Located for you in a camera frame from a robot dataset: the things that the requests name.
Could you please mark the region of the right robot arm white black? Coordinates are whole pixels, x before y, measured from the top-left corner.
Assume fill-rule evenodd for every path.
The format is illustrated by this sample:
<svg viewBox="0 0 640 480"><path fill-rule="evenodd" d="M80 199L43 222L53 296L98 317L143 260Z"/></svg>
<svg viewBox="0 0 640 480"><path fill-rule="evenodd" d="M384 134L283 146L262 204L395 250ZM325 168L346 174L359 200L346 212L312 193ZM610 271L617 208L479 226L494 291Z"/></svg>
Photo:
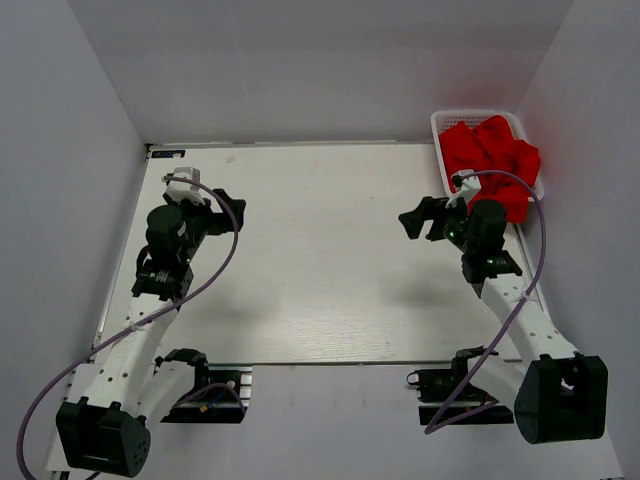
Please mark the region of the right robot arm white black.
<svg viewBox="0 0 640 480"><path fill-rule="evenodd" d="M408 374L427 430L470 424L477 415L486 423L514 422L530 444L601 438L608 369L599 356L580 353L528 296L523 272L504 247L504 206L425 197L399 221L410 239L429 222L427 240L447 240L461 251L466 282L498 318L500 334L511 339L522 362L520 368L506 363L491 342L458 351L447 369Z"/></svg>

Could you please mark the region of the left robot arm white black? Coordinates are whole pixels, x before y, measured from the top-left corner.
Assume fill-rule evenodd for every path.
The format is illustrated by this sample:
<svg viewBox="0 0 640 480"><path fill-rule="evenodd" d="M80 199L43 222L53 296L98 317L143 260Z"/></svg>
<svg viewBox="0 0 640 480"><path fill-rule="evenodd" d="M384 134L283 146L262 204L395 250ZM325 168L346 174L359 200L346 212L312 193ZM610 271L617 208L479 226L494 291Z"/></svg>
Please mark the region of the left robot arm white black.
<svg viewBox="0 0 640 480"><path fill-rule="evenodd" d="M151 446L151 429L177 402L201 388L205 354L172 351L151 370L160 341L173 323L193 280L191 262L203 240L236 235L246 202L222 189L219 211L197 187L170 187L163 205L147 216L146 244L136 260L132 299L124 332L116 335L97 376L75 402L64 402L56 427L67 464L76 469L133 478Z"/></svg>

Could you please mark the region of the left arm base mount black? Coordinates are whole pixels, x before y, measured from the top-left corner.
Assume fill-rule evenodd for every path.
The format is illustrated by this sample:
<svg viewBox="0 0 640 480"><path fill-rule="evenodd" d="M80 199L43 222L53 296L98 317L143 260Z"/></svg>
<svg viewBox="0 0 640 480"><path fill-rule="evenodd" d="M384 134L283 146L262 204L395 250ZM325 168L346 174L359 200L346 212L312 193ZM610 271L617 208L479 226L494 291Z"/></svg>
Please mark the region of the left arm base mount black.
<svg viewBox="0 0 640 480"><path fill-rule="evenodd" d="M209 364L160 422L239 425L248 410L251 389L251 367Z"/></svg>

